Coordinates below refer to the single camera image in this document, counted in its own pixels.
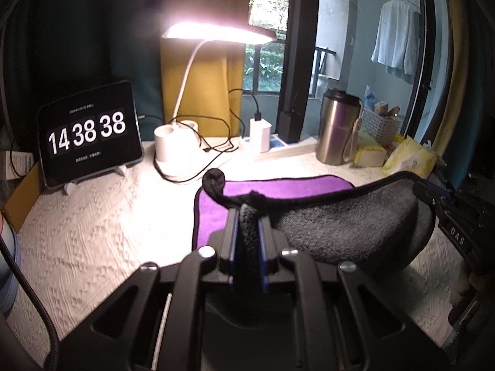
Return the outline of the white plastic basket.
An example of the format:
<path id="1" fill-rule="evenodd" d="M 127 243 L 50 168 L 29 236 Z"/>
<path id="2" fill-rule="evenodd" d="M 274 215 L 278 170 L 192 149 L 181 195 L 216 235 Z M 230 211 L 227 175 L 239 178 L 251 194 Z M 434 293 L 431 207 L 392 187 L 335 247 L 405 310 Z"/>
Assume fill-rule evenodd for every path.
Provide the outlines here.
<path id="1" fill-rule="evenodd" d="M 389 145 L 398 131 L 400 120 L 397 117 L 382 117 L 366 108 L 363 109 L 361 129 L 378 144 Z"/>

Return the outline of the white desk lamp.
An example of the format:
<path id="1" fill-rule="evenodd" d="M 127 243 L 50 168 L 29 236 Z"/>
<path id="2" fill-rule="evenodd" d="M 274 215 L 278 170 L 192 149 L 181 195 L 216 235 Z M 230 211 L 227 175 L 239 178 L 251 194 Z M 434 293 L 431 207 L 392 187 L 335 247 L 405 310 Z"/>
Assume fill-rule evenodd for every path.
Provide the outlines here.
<path id="1" fill-rule="evenodd" d="M 249 23 L 181 20 L 162 35 L 165 120 L 154 131 L 154 165 L 171 183 L 199 177 L 220 155 L 239 148 L 240 99 L 246 45 L 276 33 Z"/>

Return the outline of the white power adapter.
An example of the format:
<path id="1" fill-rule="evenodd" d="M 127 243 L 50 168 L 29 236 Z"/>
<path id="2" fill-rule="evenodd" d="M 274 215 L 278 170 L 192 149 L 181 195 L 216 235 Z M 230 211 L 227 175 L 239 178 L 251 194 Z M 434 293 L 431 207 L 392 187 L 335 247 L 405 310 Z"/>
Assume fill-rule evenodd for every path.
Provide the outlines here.
<path id="1" fill-rule="evenodd" d="M 270 136 L 272 124 L 256 113 L 249 123 L 250 149 L 255 153 L 265 153 L 270 149 Z"/>

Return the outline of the white power strip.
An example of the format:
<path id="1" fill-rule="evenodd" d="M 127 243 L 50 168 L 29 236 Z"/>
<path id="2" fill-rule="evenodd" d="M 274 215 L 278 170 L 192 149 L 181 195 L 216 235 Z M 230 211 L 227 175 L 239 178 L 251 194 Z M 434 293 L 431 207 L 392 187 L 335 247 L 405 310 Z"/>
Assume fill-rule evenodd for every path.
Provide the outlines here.
<path id="1" fill-rule="evenodd" d="M 240 148 L 246 152 L 246 155 L 254 157 L 256 160 L 293 157 L 312 153 L 316 150 L 317 139 L 305 133 L 301 134 L 302 139 L 296 143 L 286 143 L 282 141 L 278 134 L 270 136 L 270 149 L 266 152 L 255 152 L 249 138 L 245 137 L 241 140 Z"/>

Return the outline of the grey and purple towel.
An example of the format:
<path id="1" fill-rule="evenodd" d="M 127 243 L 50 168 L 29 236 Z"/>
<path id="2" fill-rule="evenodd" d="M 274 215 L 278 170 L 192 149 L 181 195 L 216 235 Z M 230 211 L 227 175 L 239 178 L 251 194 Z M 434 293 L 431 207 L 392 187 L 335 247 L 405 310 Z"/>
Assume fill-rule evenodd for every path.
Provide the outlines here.
<path id="1" fill-rule="evenodd" d="M 226 225 L 229 209 L 240 209 L 247 251 L 256 243 L 257 216 L 268 215 L 291 247 L 316 260 L 351 260 L 370 275 L 398 273 L 435 229 L 434 210 L 415 196 L 417 181 L 412 173 L 361 187 L 332 175 L 228 181 L 211 169 L 195 196 L 192 246 L 205 245 Z"/>

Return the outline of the brown cardboard box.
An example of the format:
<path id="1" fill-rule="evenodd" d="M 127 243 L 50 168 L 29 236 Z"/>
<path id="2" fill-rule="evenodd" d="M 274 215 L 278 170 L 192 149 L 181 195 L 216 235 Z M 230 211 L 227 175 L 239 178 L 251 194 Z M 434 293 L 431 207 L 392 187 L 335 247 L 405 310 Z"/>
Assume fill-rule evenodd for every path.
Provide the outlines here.
<path id="1" fill-rule="evenodd" d="M 36 163 L 28 172 L 13 195 L 7 200 L 2 214 L 16 232 L 22 228 L 30 210 L 44 189 L 44 180 L 40 163 Z"/>

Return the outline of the black monitor stand post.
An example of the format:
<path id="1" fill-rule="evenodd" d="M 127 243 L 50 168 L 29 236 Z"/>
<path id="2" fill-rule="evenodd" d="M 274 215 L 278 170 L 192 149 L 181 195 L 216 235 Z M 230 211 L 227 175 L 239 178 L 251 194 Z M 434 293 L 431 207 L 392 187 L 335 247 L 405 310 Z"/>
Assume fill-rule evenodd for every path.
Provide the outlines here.
<path id="1" fill-rule="evenodd" d="M 303 129 L 316 47 L 319 0 L 289 0 L 276 132 L 296 143 Z"/>

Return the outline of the white textured tablecloth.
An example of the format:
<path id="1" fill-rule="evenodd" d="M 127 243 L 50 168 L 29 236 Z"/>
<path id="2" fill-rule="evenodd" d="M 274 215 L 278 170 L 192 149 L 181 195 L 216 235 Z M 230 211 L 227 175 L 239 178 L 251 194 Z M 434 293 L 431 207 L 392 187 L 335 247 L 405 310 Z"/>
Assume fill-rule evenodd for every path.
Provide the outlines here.
<path id="1" fill-rule="evenodd" d="M 78 183 L 71 195 L 42 194 L 18 238 L 28 282 L 48 311 L 60 338 L 68 334 L 144 262 L 180 262 L 191 251 L 193 206 L 200 178 L 169 183 L 153 165 L 154 144 L 126 177 L 109 173 Z M 315 177 L 331 174 L 354 186 L 383 177 L 377 168 L 326 166 L 313 153 L 255 158 L 223 154 L 213 167 L 227 180 Z M 399 305 L 438 344 L 453 331 L 450 292 L 462 258 L 436 227 L 429 243 L 392 288 Z M 7 323 L 24 349 L 43 365 L 50 349 L 45 326 L 22 290 Z"/>

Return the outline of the yellow curtain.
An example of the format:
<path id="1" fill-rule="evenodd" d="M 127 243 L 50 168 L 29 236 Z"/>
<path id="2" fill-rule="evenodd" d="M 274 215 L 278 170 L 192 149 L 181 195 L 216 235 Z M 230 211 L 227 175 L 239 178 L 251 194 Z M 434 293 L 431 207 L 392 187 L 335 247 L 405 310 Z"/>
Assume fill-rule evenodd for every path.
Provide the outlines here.
<path id="1" fill-rule="evenodd" d="M 181 21 L 247 23 L 249 0 L 165 0 L 164 28 Z M 165 119 L 173 117 L 180 85 L 196 40 L 162 39 L 161 76 Z M 191 66 L 179 114 L 199 125 L 204 137 L 226 137 L 238 132 L 245 46 L 208 42 Z"/>

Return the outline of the white tablet stand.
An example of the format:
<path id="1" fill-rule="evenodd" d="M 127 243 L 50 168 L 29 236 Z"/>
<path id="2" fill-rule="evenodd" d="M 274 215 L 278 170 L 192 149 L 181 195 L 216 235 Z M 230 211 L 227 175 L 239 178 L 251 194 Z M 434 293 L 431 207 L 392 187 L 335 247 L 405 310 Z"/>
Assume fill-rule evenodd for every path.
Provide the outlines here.
<path id="1" fill-rule="evenodd" d="M 92 179 L 97 178 L 97 177 L 106 176 L 110 173 L 116 173 L 120 177 L 126 178 L 127 177 L 127 165 L 125 165 L 125 164 L 119 165 L 115 168 L 110 168 L 109 170 L 105 170 L 105 171 L 102 171 L 99 173 L 94 173 L 94 174 L 91 174 L 91 175 L 88 175 L 85 177 L 78 178 L 77 180 L 65 183 L 63 186 L 63 189 L 62 189 L 63 193 L 66 196 L 70 196 L 71 194 L 74 193 L 74 191 L 75 191 L 75 189 L 79 183 L 86 182 L 88 180 L 92 180 Z"/>

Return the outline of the hanging white shirt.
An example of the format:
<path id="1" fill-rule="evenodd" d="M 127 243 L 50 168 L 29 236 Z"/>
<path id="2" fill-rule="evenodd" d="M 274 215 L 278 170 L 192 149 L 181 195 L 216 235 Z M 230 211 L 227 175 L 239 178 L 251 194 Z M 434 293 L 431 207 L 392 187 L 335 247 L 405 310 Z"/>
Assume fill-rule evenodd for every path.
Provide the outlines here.
<path id="1" fill-rule="evenodd" d="M 385 71 L 413 83 L 419 47 L 420 15 L 402 0 L 390 0 L 381 8 L 371 61 Z"/>

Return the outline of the black tablet showing clock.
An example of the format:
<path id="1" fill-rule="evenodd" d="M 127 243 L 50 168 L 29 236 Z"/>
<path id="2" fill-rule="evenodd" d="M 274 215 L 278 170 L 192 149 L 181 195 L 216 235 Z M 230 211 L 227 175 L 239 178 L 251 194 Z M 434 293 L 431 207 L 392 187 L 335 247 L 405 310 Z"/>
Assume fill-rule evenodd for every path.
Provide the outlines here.
<path id="1" fill-rule="evenodd" d="M 127 80 L 43 106 L 36 130 L 50 189 L 133 165 L 144 156 L 132 84 Z"/>

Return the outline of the yellow tissue pack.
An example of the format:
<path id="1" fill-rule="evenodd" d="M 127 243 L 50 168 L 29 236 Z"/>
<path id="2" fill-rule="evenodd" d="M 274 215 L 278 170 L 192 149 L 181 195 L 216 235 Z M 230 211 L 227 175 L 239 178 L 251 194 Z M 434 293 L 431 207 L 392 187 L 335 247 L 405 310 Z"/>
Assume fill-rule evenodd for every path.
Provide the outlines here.
<path id="1" fill-rule="evenodd" d="M 385 176 L 407 171 L 427 179 L 437 161 L 436 154 L 430 149 L 407 137 L 392 152 L 384 163 L 382 172 Z"/>

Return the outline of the white and blue cup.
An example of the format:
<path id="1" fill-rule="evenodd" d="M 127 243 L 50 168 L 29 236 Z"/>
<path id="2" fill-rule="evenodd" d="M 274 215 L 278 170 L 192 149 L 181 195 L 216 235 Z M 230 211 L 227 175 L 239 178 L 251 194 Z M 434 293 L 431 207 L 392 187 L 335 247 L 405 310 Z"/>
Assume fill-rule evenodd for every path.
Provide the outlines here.
<path id="1" fill-rule="evenodd" d="M 18 236 L 15 229 L 1 215 L 1 237 L 7 246 L 11 256 L 15 260 L 17 266 L 21 266 L 21 254 Z M 15 302 L 19 284 L 11 272 L 7 262 L 1 256 L 1 295 L 0 309 L 1 313 L 5 314 L 11 311 Z"/>

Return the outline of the stainless steel tumbler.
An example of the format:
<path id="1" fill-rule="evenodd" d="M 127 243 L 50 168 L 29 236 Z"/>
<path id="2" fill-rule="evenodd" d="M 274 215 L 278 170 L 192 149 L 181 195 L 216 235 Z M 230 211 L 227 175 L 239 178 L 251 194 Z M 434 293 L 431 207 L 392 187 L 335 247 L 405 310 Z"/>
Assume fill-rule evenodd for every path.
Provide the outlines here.
<path id="1" fill-rule="evenodd" d="M 336 88 L 328 89 L 321 106 L 316 158 L 331 166 L 351 161 L 357 151 L 362 101 Z"/>

